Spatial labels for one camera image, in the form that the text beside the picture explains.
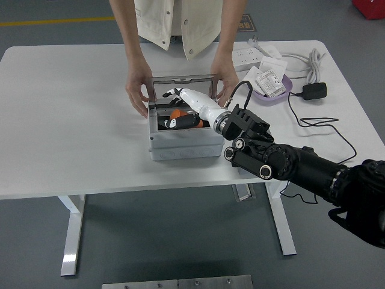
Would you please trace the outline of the person's left hand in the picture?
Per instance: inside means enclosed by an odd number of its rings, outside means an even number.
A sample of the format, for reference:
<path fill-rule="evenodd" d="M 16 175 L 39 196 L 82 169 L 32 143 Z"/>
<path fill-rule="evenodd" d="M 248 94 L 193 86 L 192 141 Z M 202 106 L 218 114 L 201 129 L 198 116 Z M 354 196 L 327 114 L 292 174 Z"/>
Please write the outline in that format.
<path fill-rule="evenodd" d="M 218 80 L 214 88 L 215 98 L 218 105 L 224 107 L 239 81 L 232 60 L 214 60 L 211 65 L 211 74 Z"/>

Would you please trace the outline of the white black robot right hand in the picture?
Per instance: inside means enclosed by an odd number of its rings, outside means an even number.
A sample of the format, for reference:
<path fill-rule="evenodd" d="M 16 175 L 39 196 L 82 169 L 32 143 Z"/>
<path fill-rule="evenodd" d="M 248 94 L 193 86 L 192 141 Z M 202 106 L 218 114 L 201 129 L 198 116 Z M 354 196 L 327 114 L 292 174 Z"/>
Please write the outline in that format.
<path fill-rule="evenodd" d="M 211 128 L 221 134 L 221 124 L 225 123 L 225 120 L 229 117 L 229 110 L 220 107 L 208 95 L 196 90 L 173 88 L 162 96 L 167 98 L 171 95 L 177 95 L 199 115 L 200 119 L 208 121 Z"/>

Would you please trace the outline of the person's right hand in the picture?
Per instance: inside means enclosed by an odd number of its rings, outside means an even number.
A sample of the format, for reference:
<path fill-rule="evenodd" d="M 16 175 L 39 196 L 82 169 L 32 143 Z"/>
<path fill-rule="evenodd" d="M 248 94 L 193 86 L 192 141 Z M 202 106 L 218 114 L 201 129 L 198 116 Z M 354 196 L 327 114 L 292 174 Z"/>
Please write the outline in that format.
<path fill-rule="evenodd" d="M 141 87 L 151 77 L 152 71 L 146 61 L 129 64 L 125 90 L 133 108 L 144 118 L 148 117 L 148 108 L 145 105 L 148 97 L 143 95 Z"/>

